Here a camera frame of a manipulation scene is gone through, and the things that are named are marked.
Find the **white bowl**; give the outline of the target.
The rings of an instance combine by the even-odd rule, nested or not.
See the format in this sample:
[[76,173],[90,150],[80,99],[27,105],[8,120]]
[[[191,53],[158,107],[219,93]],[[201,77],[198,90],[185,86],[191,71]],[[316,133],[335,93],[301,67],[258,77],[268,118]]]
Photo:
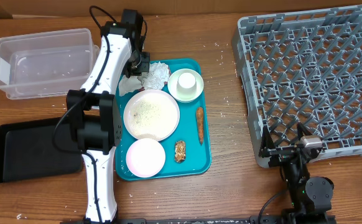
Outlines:
[[189,103],[196,100],[203,93],[204,81],[198,72],[183,68],[171,74],[167,88],[177,101]]

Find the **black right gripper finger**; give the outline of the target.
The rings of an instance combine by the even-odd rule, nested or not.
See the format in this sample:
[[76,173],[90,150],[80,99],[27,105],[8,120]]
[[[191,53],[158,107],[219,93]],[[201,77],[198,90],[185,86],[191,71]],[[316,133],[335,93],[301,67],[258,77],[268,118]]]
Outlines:
[[260,151],[264,151],[266,149],[274,149],[274,148],[275,148],[275,145],[271,138],[271,134],[270,134],[268,128],[263,127]]
[[311,136],[312,133],[302,124],[297,123],[297,136],[301,139],[304,136]]

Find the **white cup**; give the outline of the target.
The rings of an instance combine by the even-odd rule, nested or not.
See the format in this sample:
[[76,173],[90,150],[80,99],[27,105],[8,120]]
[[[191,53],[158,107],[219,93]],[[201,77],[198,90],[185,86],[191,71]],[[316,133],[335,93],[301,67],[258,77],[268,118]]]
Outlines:
[[191,95],[195,93],[197,81],[192,73],[182,73],[177,82],[177,91],[183,95]]

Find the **black tray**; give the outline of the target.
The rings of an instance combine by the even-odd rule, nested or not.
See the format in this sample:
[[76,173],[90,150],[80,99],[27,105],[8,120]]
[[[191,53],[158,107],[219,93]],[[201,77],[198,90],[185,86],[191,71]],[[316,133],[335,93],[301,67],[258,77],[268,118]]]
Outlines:
[[0,125],[0,183],[82,170],[79,154],[58,151],[52,133],[58,118]]

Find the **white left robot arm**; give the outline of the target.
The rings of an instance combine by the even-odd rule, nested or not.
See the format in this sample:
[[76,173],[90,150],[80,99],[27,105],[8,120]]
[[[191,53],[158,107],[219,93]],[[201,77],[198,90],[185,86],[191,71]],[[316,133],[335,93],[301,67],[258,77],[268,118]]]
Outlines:
[[150,55],[143,50],[147,22],[133,9],[125,9],[121,20],[111,18],[98,26],[101,48],[95,65],[79,90],[69,90],[67,111],[59,119],[70,125],[76,149],[52,144],[60,152],[83,158],[86,169],[88,205],[82,223],[116,223],[114,197],[114,155],[122,137],[123,121],[116,102],[122,75],[139,76],[149,71]]

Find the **orange carrot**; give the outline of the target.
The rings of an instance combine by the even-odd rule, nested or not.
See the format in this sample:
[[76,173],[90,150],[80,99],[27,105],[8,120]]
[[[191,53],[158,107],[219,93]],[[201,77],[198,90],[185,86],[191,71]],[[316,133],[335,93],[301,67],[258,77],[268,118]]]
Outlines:
[[202,145],[204,142],[204,110],[202,107],[198,107],[196,110],[196,120],[199,143]]

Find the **gray dishwasher rack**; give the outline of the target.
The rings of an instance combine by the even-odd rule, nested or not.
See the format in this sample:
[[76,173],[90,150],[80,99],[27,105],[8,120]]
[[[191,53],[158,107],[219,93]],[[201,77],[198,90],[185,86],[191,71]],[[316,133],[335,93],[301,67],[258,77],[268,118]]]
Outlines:
[[303,124],[320,160],[362,156],[362,5],[242,17],[231,45],[255,153],[263,131],[282,150]]

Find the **teal plastic tray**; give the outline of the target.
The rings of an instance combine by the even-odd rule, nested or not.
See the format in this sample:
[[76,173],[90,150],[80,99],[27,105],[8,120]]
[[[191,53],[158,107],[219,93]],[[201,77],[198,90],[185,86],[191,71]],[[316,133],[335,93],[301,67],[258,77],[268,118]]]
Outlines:
[[[199,142],[196,119],[196,110],[199,107],[206,108],[205,94],[202,93],[191,103],[179,103],[178,106],[180,109],[180,122],[175,132],[160,142],[164,148],[166,160],[162,170],[153,176],[155,179],[202,174],[208,170],[211,164],[207,114],[203,114],[204,140],[202,144]],[[175,143],[179,140],[186,143],[186,159],[181,163],[175,161]],[[126,165],[127,150],[135,141],[136,139],[126,129],[123,129],[120,146],[115,150],[116,173],[120,178],[127,181],[141,180],[140,177],[132,174]]]

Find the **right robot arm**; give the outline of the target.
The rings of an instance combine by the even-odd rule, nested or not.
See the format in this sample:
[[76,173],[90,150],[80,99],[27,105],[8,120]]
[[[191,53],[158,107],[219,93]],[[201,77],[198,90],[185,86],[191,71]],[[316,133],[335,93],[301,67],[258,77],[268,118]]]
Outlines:
[[[302,123],[297,124],[297,142],[286,149],[276,149],[268,129],[262,131],[260,157],[268,157],[269,167],[278,167],[286,188],[273,195],[260,209],[256,223],[335,223],[328,216],[332,209],[334,183],[327,177],[312,177],[307,164],[323,149],[322,138],[312,134]],[[265,215],[266,207],[288,192],[292,208],[279,216]]]

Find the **brown granola bar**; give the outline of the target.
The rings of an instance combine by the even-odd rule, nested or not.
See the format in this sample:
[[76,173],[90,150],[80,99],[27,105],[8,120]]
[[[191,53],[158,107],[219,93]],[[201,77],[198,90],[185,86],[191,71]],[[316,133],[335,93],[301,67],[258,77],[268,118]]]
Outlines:
[[186,159],[186,143],[177,141],[175,143],[175,161],[181,163]]

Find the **white napkin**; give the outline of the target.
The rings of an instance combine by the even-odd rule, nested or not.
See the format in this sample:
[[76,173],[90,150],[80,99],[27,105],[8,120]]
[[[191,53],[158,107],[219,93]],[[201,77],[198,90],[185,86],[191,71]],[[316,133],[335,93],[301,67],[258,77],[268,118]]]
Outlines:
[[150,64],[149,71],[143,72],[137,79],[145,90],[161,90],[171,76],[170,68],[166,63]]
[[138,77],[131,76],[127,78],[124,75],[118,84],[119,96],[124,96],[127,93],[134,92],[135,90],[140,90],[142,88],[142,83]]

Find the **clear plastic bin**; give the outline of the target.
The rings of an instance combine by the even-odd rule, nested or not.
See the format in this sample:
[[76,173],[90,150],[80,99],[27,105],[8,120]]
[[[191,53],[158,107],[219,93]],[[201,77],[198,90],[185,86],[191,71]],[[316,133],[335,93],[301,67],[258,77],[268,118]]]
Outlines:
[[0,90],[10,100],[60,96],[88,78],[99,48],[87,28],[0,38]]

